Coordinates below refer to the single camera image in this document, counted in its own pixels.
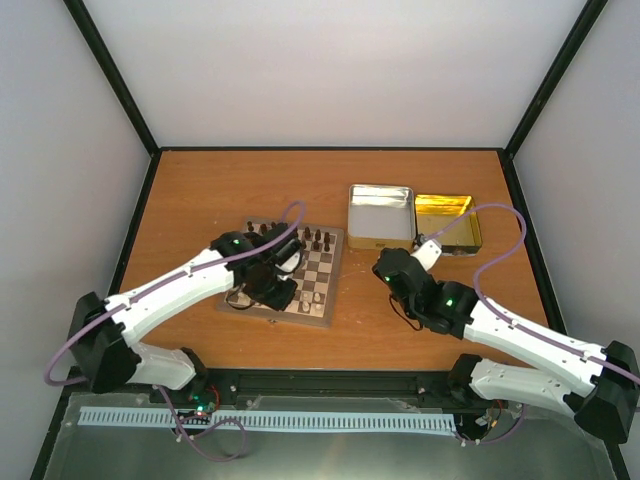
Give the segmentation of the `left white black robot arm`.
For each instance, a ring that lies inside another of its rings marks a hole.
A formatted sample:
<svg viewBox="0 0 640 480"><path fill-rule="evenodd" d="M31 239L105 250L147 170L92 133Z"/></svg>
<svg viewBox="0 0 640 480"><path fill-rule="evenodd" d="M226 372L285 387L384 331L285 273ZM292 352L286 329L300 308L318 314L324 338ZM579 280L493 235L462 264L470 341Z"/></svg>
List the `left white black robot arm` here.
<svg viewBox="0 0 640 480"><path fill-rule="evenodd" d="M94 292L84 295L69 331L83 382L98 394L145 384L173 390L186 402L201 400L208 371L194 351L147 345L143 338L218 294L243 293L283 311L294 298L293 274L302 260L297 234L280 223L265 234L225 233L185 265L129 292L106 299Z"/></svg>

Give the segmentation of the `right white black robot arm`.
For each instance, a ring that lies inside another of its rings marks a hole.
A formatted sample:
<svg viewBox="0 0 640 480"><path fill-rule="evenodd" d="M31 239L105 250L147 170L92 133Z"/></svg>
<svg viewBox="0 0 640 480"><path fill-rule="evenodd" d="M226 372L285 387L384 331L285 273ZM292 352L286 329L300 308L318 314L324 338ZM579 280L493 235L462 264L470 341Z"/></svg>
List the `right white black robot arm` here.
<svg viewBox="0 0 640 480"><path fill-rule="evenodd" d="M441 254L429 241L414 252L384 248L374 275L415 329L483 344L524 362L509 367L487 359L459 360L466 386L485 400L507 400L571 417L587 433L614 444L628 441L639 401L634 350L619 341L585 342L527 320L473 288L438 281L430 269Z"/></svg>

